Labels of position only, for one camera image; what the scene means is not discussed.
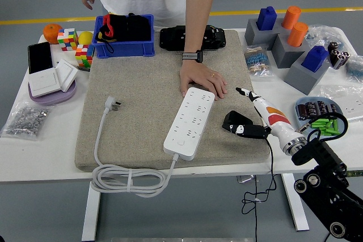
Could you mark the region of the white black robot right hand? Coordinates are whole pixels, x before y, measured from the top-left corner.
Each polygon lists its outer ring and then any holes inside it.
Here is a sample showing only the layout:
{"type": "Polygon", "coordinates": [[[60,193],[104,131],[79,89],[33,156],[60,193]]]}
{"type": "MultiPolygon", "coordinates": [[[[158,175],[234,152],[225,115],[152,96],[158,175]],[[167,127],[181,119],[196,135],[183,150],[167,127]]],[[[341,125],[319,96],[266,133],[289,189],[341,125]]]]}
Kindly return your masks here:
{"type": "Polygon", "coordinates": [[[254,125],[249,118],[231,111],[225,116],[222,125],[224,129],[240,137],[253,139],[267,139],[267,136],[272,134],[278,138],[283,152],[291,156],[307,144],[304,135],[297,132],[287,117],[272,103],[250,90],[239,87],[236,90],[253,102],[255,110],[266,126],[254,125]]]}

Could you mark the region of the person's left hand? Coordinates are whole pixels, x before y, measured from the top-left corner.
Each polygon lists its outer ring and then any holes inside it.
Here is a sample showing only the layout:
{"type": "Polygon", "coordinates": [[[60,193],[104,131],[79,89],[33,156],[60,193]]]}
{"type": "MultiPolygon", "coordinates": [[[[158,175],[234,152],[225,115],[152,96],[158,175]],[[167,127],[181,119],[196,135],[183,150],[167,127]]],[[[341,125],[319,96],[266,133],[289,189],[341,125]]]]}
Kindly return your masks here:
{"type": "Polygon", "coordinates": [[[199,84],[215,95],[215,99],[223,99],[227,94],[227,82],[217,71],[195,60],[183,60],[180,68],[180,91],[185,97],[189,84],[199,84]]]}

